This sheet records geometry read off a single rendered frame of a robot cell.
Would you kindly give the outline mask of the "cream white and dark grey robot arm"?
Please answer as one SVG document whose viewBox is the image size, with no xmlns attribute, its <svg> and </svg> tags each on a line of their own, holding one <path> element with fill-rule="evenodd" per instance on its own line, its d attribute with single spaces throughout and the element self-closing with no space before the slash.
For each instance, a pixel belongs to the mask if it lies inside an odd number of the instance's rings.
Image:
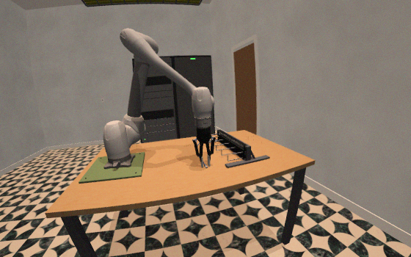
<svg viewBox="0 0 411 257">
<path fill-rule="evenodd" d="M 132 143 L 138 142 L 145 135 L 144 118 L 141 112 L 150 65 L 190 94 L 195 127 L 206 129 L 211 126 L 211 110 L 214 107 L 214 99 L 209 89 L 207 87 L 196 88 L 165 63 L 157 55 L 159 47 L 151 37 L 133 29 L 124 29 L 120 33 L 120 39 L 122 44 L 134 54 L 135 65 L 128 113 L 123 117 L 122 122 L 119 120 L 108 122 L 103 130 L 103 143 L 108 157 L 108 162 L 103 167 L 104 169 L 113 168 L 113 170 L 131 166 L 135 155 L 130 154 L 129 148 Z"/>
</svg>

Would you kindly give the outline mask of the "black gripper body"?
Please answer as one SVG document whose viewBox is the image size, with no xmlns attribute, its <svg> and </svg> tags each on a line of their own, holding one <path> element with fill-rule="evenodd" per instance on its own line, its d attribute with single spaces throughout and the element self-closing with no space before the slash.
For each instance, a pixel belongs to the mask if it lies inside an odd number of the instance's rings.
<svg viewBox="0 0 411 257">
<path fill-rule="evenodd" d="M 201 135 L 201 134 L 207 134 L 207 135 Z M 203 144 L 206 143 L 206 137 L 208 138 L 208 141 L 211 139 L 211 129 L 210 126 L 208 128 L 198 128 L 197 127 L 197 140 L 201 143 L 201 138 L 204 139 Z"/>
</svg>

